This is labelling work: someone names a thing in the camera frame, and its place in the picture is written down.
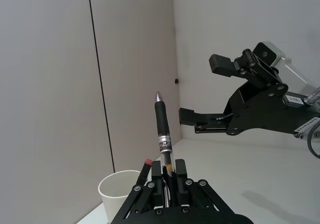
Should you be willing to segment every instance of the pen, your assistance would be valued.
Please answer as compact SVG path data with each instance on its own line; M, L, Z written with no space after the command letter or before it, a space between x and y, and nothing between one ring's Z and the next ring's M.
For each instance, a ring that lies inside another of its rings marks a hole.
M174 154L172 151L171 145L171 137L169 131L169 125L167 120L167 113L166 113L166 105L162 99L162 96L159 91L157 91L155 95L155 104L154 109L156 111L156 124L158 130L158 137L159 137L159 148L160 148L160 155L161 155L161 163L162 163L162 170L164 180L166 185L169 189L169 196L170 196L170 206L177 206L178 205L178 197L177 197L177 178L176 178L176 167L175 167L175 160Z

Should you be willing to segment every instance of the white table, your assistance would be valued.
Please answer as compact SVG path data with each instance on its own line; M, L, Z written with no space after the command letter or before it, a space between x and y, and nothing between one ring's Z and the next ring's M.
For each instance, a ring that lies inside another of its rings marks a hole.
M302 143L280 148L181 140L173 150L186 161L189 178L206 179L254 223L320 223L320 160ZM106 222L101 205L78 224Z

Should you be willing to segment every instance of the cable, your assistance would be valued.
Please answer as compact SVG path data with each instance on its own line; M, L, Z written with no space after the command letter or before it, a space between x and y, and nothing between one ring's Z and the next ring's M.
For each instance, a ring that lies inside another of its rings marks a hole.
M306 143L308 145L308 149L309 151L311 152L312 155L314 155L316 158L319 158L320 159L320 155L318 155L314 149L312 148L312 145L311 145L311 139L312 139L312 136L314 135L313 133L316 131L316 129L320 126L320 121L318 121L312 128L311 130L309 131L309 134L308 134L308 138L306 140Z

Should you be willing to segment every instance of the paper cup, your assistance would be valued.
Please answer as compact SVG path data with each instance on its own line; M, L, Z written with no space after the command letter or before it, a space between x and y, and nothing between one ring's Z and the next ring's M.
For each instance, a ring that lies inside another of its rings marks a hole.
M98 191L106 209L108 222L111 223L125 199L135 185L140 171L124 170L108 175L103 179Z

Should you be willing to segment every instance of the black line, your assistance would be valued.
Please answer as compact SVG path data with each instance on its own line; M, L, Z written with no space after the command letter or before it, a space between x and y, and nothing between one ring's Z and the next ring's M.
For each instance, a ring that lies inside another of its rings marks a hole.
M108 138L109 138L109 145L110 145L110 152L111 152L111 159L112 159L112 167L113 167L113 172L115 172L115 162L114 162L114 155L113 155L113 153L112 153L112 146L111 146L111 140L110 140L110 132L109 132L109 124L108 124L108 118L107 118L107 113L106 113L106 102L105 102L105 94L104 94L104 88L103 88L103 86L102 86L102 78L101 78L101 70L100 70L100 62L99 62L99 55L98 55L98 48L97 48L97 39L96 39L96 35L95 35L95 33L96 33L96 31L95 31L95 24L94 24L94 22L93 22L93 20L94 20L94 16L93 16L93 14L92 14L92 6L91 6L91 0L89 0L89 4L90 4L90 12L91 12L91 21L92 21L92 29L93 29L93 33L94 33L94 44L95 44L95 53L96 53L96 59L97 59L97 62L98 62L98 69L99 69L99 77L100 77L100 85L101 85L101 92L102 92L102 99L103 99L103 107L104 107L104 111L105 111L105 113L104 113L104 115L105 115L105 122L106 122L106 124L107 124L107 126L106 126L106 129L107 129L107 131L108 131Z

